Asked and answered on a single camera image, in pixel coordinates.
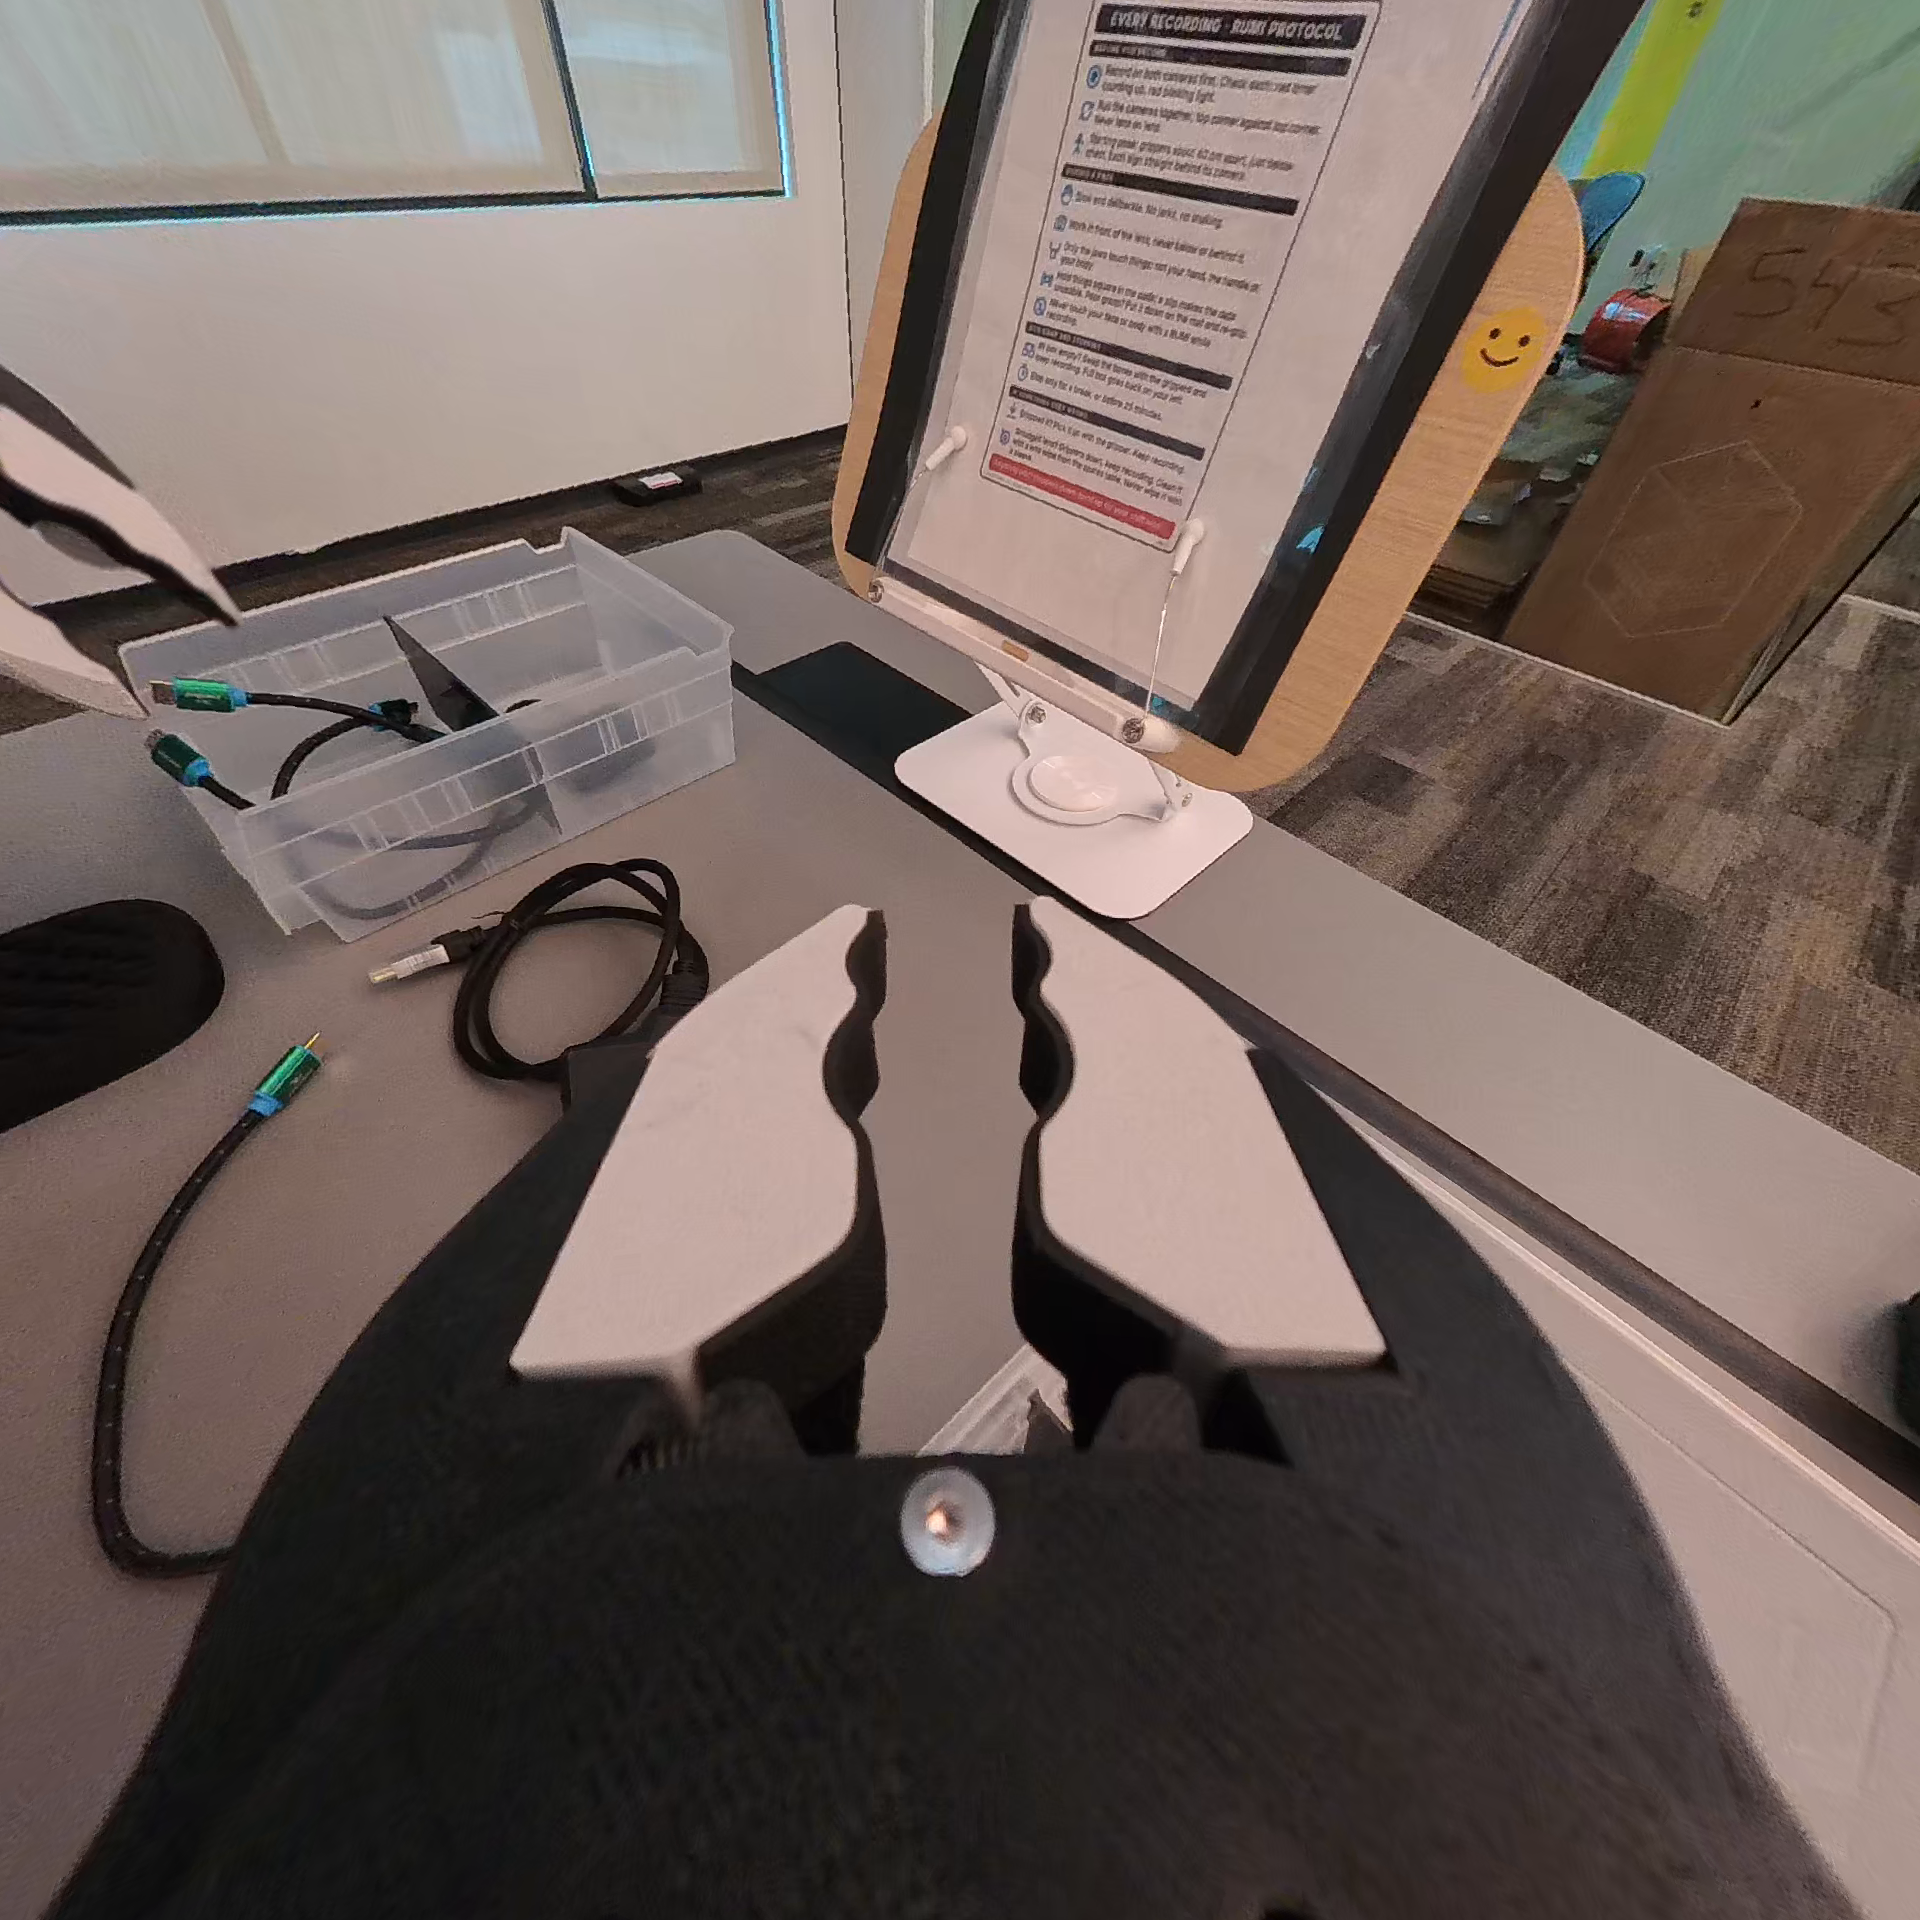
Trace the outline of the clear acrylic sign holder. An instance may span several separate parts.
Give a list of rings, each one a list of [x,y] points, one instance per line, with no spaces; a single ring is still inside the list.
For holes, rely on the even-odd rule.
[[[927,186],[950,264],[915,455],[882,567],[1170,726],[1236,748],[1306,635],[1315,566],[1414,400],[1414,348],[1445,340],[1448,255],[1495,171],[1542,6],[1379,6],[1381,20],[1194,513],[1158,551],[987,482],[984,438],[1018,343],[1051,162],[1092,6],[984,6]]]

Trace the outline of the black elbow rest pad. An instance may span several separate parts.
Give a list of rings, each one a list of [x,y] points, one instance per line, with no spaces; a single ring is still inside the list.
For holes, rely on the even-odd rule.
[[[3,1129],[155,1064],[221,1007],[224,962],[172,904],[119,899],[3,936]]]

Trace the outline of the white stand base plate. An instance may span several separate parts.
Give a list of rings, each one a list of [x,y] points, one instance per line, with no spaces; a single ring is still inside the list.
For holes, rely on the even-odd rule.
[[[1255,816],[1055,704],[1018,696],[895,759],[903,788],[1108,922],[1156,913]]]

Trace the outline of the large paned window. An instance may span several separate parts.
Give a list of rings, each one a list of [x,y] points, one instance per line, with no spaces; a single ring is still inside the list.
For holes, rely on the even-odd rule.
[[[781,40],[762,3],[5,3],[5,219],[781,196]]]

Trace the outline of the clear plastic organizer box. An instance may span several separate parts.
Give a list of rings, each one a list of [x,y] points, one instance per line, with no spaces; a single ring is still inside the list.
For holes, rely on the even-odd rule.
[[[734,759],[732,626],[575,530],[119,650],[280,931],[358,942]]]

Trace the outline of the printed instruction sheet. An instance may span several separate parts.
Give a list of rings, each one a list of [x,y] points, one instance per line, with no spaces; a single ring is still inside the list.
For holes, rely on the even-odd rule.
[[[1379,6],[1092,6],[987,482],[1176,545],[1379,20]]]

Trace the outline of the red bucket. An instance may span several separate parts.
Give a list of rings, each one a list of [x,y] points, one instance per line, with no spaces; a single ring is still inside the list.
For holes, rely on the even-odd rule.
[[[1584,370],[1611,378],[1640,374],[1664,340],[1671,303],[1650,290],[1615,290],[1599,300],[1578,336]]]

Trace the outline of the yellow smiley sticker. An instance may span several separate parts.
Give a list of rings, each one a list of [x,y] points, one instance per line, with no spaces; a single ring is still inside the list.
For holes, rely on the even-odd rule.
[[[1526,393],[1555,343],[1546,312],[1516,305],[1468,327],[1455,364],[1475,395]]]

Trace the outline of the black wood-edged divider panel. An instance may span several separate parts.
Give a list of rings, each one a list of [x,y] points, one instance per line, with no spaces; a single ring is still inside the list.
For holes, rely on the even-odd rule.
[[[965,63],[982,7],[974,6],[955,66]],[[1035,683],[1046,699],[1062,697],[1062,706],[1092,728],[1199,785],[1251,792],[1299,774],[1356,704],[1500,440],[1517,422],[1526,391],[1475,395],[1466,386],[1455,364],[1466,329],[1516,305],[1542,308],[1551,329],[1571,313],[1575,258],[1558,257],[1547,272],[1531,264],[1525,247],[1578,238],[1571,190],[1551,161],[1637,11],[1638,6],[1542,6],[1541,54],[1517,96],[1498,168],[1446,258],[1446,288],[1461,295],[1455,324],[1445,340],[1413,350],[1397,384],[1397,395],[1416,406],[1407,412],[1406,435],[1388,463],[1362,475],[1362,513],[1336,519],[1335,562],[1315,566],[1316,592],[1302,639],[1236,748],[1170,726],[1144,696],[1125,702],[1114,689],[1029,648],[989,641],[974,623],[901,585],[882,567],[898,504],[920,475],[915,455],[920,400],[927,368],[940,360],[927,348],[927,327],[940,319],[940,276],[950,264],[955,224],[950,212],[927,207],[927,186],[955,177],[955,168],[942,162],[947,103],[908,156],[880,257],[831,502],[831,546],[847,588],[976,666],[1008,682]]]

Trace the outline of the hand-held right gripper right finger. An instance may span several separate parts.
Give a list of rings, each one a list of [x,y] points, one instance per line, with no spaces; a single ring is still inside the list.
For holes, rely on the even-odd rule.
[[[1362,1375],[1384,1337],[1255,1047],[1176,977],[1053,899],[1015,913],[1015,1322],[1074,1446],[1170,1379],[1199,1427],[1260,1375]]]

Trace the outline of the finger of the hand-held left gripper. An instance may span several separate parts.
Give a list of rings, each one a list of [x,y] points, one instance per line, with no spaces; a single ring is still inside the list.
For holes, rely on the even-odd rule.
[[[60,524],[150,578],[165,576],[205,612],[243,617],[215,570],[77,425],[30,383],[3,370],[5,513]]]
[[[122,678],[87,659],[60,626],[3,591],[3,675],[64,704],[144,723],[148,710]]]

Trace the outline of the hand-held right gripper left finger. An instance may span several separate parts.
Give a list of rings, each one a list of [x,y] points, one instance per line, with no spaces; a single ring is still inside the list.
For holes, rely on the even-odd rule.
[[[887,927],[835,908],[652,1051],[512,1347],[530,1387],[628,1387],[695,1427],[775,1398],[852,1454],[888,1305],[874,1142]]]

